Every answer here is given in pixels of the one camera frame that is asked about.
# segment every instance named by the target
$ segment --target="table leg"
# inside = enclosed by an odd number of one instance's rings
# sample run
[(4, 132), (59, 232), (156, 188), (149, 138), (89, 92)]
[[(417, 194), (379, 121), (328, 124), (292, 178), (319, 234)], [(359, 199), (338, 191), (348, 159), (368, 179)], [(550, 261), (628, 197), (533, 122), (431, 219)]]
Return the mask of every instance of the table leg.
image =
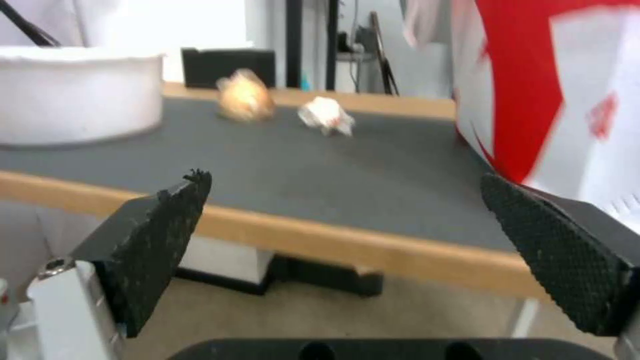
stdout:
[(510, 338), (526, 338), (533, 326), (533, 321), (538, 314), (540, 303), (536, 299), (519, 300), (513, 310), (508, 324), (508, 336)]

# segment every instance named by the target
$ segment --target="white bowl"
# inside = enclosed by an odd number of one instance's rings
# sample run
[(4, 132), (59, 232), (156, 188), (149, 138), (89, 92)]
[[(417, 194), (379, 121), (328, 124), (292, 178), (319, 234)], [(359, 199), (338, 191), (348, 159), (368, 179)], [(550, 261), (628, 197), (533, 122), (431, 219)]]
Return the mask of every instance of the white bowl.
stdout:
[(162, 54), (0, 47), (0, 145), (59, 145), (159, 125)]

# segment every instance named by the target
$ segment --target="wooden table edge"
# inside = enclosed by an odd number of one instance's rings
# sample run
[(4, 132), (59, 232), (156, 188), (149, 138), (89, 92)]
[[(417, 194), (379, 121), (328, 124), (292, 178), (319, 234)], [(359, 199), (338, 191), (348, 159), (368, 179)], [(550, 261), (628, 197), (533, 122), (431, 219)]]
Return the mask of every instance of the wooden table edge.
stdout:
[[(143, 194), (0, 171), (0, 199), (107, 217)], [(548, 300), (517, 254), (207, 205), (196, 233), (328, 263)]]
[[(163, 93), (166, 97), (182, 99), (218, 99), (218, 92), (215, 90), (186, 88), (182, 83), (165, 83)], [(297, 89), (272, 89), (271, 96), (278, 106), (301, 106), (313, 100), (316, 96), (324, 96), (337, 100), (346, 111), (445, 120), (454, 120), (456, 118), (456, 105), (450, 99), (395, 97), (381, 94), (304, 92)]]

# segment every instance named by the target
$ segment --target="black box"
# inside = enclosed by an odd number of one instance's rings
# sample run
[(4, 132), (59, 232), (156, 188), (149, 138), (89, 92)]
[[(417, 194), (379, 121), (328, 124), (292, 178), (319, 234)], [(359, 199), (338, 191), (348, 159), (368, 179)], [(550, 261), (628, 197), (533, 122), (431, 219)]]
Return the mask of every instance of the black box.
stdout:
[(188, 88), (216, 88), (219, 78), (237, 69), (250, 69), (268, 87), (276, 86), (276, 54), (256, 49), (182, 49), (184, 84)]

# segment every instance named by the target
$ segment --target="floor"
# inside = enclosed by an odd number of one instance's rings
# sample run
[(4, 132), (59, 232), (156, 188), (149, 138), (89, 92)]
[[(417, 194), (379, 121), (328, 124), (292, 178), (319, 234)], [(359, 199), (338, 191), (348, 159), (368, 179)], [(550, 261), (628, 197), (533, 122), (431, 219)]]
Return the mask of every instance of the floor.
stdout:
[[(166, 359), (212, 338), (451, 338), (504, 336), (516, 300), (430, 282), (387, 279), (382, 296), (276, 283), (258, 297), (174, 279), (125, 359)], [(543, 306), (532, 336), (559, 338), (612, 356), (613, 339), (579, 332)]]

